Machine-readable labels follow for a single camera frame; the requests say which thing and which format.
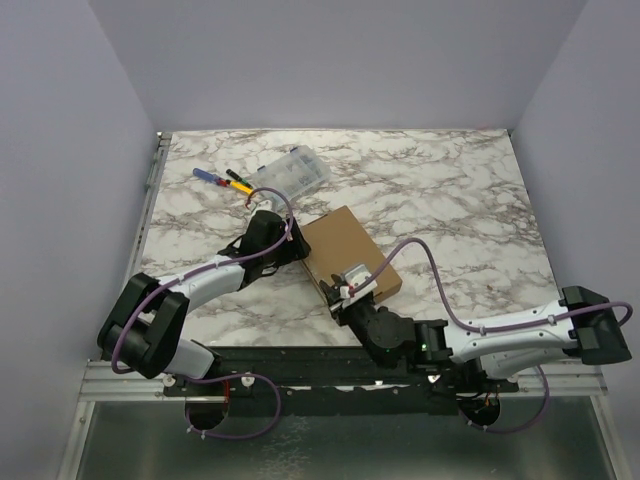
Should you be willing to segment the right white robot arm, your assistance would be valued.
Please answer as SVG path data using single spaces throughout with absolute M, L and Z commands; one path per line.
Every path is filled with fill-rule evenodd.
M 526 311 L 473 320 L 414 320 L 377 306 L 367 271 L 322 282 L 331 316 L 348 327 L 373 362 L 440 373 L 459 367 L 461 383 L 481 391 L 494 380 L 564 358 L 585 365 L 631 359 L 614 310 L 617 303 L 580 286 Z

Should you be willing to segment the brown cardboard express box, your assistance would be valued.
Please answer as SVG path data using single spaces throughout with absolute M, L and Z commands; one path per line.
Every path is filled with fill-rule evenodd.
M 347 206 L 311 221 L 300 231 L 311 248 L 303 264 L 327 306 L 330 302 L 320 286 L 321 281 L 332 286 L 333 275 L 340 276 L 360 264 L 373 273 L 385 260 L 379 247 Z

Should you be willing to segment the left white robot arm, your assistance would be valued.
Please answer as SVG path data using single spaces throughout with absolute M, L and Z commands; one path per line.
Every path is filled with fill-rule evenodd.
M 182 274 L 154 278 L 138 273 L 126 283 L 97 336 L 102 353 L 147 379 L 186 377 L 206 395 L 220 385 L 214 352 L 182 337 L 193 310 L 240 291 L 280 267 L 303 260 L 311 247 L 292 217 L 260 210 L 244 234 L 204 264 Z

